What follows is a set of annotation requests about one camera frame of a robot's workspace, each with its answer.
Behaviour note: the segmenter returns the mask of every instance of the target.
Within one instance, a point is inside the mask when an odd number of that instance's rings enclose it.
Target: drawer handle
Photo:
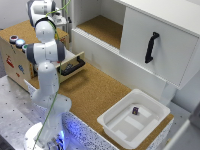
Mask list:
[[[146,53],[146,57],[145,57],[145,63],[148,64],[149,62],[151,62],[153,60],[153,57],[151,56],[152,50],[153,50],[153,46],[154,46],[154,40],[157,39],[160,35],[156,32],[153,32],[153,36],[151,37],[150,41],[149,41],[149,45],[147,48],[147,53]]]
[[[67,76],[85,65],[85,62],[80,58],[80,56],[77,57],[77,61],[79,62],[78,65],[67,70],[61,70],[61,75]]]

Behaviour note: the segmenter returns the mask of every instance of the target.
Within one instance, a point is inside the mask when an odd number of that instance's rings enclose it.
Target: cork surface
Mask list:
[[[123,26],[103,16],[97,16],[77,26],[85,32],[120,49]]]
[[[39,88],[37,77],[29,82]],[[120,150],[123,148],[105,134],[97,118],[129,92],[131,89],[88,63],[81,72],[61,83],[59,89],[59,94],[71,98],[70,111]],[[173,115],[167,116],[136,150],[145,150],[172,119]]]
[[[57,32],[59,37],[68,35],[59,28],[57,28]],[[0,37],[7,42],[9,42],[10,36],[12,35],[17,35],[20,39],[25,40],[26,44],[40,43],[36,38],[34,28],[31,26],[29,20],[0,31]]]

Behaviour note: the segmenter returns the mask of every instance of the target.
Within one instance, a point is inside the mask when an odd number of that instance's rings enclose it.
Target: black handle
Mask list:
[[[69,68],[67,70],[61,70],[61,75],[62,76],[67,76],[71,73],[73,73],[74,71],[76,71],[77,69],[83,67],[85,65],[85,62],[80,58],[80,56],[77,57],[77,61],[79,62],[78,65],[72,67],[72,68]]]
[[[156,32],[153,32],[153,36],[151,37],[150,41],[149,41],[149,45],[147,48],[147,53],[146,53],[146,57],[145,57],[145,63],[148,64],[149,62],[151,62],[153,60],[153,57],[151,56],[152,50],[153,50],[153,46],[154,46],[154,40],[157,39],[160,35]]]

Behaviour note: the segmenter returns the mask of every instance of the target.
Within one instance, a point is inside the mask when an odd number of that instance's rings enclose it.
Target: cabinet door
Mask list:
[[[146,64],[145,56],[153,32],[159,37],[154,40],[153,60]],[[179,86],[197,40],[191,34],[127,8],[120,54]]]

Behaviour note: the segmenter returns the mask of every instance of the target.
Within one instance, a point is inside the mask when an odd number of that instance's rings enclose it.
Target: white plastic tray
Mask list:
[[[132,114],[134,107],[139,108],[138,115]],[[169,113],[169,108],[135,89],[97,120],[122,147],[135,149]]]

